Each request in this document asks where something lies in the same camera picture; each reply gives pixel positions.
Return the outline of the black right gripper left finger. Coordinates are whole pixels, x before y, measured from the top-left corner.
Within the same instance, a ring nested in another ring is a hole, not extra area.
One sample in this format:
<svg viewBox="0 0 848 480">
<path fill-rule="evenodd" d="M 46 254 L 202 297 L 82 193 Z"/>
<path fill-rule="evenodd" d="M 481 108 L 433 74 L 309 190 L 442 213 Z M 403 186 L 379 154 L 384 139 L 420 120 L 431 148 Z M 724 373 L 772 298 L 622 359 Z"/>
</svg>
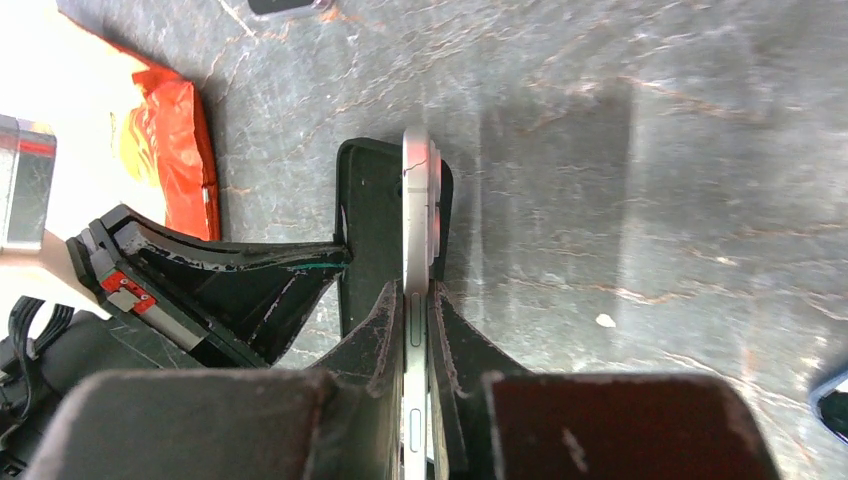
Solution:
<svg viewBox="0 0 848 480">
<path fill-rule="evenodd" d="M 302 370 L 112 370 L 60 403 L 28 479 L 396 479 L 403 293 Z"/>
</svg>

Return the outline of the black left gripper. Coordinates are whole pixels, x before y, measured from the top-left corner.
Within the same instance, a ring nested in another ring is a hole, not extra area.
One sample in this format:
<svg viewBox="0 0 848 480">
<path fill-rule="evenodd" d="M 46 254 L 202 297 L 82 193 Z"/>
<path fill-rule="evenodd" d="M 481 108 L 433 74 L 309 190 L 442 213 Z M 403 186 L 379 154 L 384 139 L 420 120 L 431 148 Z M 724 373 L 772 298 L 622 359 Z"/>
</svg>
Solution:
<svg viewBox="0 0 848 480">
<path fill-rule="evenodd" d="M 112 369 L 267 368 L 289 350 L 352 254 L 339 241 L 230 243 L 118 205 L 66 242 L 107 320 L 22 296 L 1 340 L 1 462 L 28 464 L 62 399 Z"/>
</svg>

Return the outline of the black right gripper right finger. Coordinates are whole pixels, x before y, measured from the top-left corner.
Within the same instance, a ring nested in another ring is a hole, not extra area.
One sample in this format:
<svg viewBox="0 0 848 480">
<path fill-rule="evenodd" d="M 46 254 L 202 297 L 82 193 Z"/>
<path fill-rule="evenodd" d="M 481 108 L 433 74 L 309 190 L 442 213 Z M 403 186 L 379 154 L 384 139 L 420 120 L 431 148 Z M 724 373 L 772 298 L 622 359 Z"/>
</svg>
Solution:
<svg viewBox="0 0 848 480">
<path fill-rule="evenodd" d="M 438 479 L 775 479 L 744 400 L 698 372 L 532 372 L 431 287 Z"/>
</svg>

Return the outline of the cassava chips snack bag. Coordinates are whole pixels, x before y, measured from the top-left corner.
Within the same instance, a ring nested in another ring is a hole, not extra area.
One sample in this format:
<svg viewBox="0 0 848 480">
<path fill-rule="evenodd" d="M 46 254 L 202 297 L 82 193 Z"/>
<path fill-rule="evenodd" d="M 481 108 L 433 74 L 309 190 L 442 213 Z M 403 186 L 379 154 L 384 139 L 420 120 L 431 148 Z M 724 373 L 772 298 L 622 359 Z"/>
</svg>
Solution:
<svg viewBox="0 0 848 480">
<path fill-rule="evenodd" d="M 126 203 L 201 240 L 221 237 L 203 102 L 178 72 L 45 13 L 50 121 L 90 212 Z"/>
</svg>

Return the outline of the dark smartphone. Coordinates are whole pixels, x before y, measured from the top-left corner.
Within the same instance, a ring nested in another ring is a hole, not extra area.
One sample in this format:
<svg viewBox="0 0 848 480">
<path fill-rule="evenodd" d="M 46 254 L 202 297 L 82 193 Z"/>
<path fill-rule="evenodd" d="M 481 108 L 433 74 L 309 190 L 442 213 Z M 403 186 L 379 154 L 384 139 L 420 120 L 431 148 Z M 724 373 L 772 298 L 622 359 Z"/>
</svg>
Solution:
<svg viewBox="0 0 848 480">
<path fill-rule="evenodd" d="M 435 147 L 423 126 L 407 128 L 402 144 L 402 273 L 404 295 L 403 475 L 427 477 L 429 269 L 435 248 Z"/>
</svg>

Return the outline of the black smartphone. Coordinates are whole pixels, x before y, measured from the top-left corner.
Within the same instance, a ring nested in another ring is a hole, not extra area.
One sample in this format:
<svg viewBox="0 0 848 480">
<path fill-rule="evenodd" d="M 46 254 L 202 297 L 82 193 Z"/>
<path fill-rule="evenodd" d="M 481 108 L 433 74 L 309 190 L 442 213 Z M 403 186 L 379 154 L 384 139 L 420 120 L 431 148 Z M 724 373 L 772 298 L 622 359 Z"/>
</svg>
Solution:
<svg viewBox="0 0 848 480">
<path fill-rule="evenodd" d="M 250 10 L 257 16 L 310 16 L 324 12 L 334 0 L 248 0 Z"/>
</svg>

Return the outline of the blue smartphone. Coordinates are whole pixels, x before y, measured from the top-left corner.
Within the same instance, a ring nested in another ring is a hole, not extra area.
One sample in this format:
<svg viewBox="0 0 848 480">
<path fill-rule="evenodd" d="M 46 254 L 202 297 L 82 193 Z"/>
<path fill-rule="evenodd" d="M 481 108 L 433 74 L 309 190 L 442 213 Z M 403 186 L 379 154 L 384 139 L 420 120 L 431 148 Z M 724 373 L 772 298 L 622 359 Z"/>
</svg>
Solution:
<svg viewBox="0 0 848 480">
<path fill-rule="evenodd" d="M 817 383 L 809 404 L 819 422 L 842 444 L 847 444 L 847 370 Z"/>
</svg>

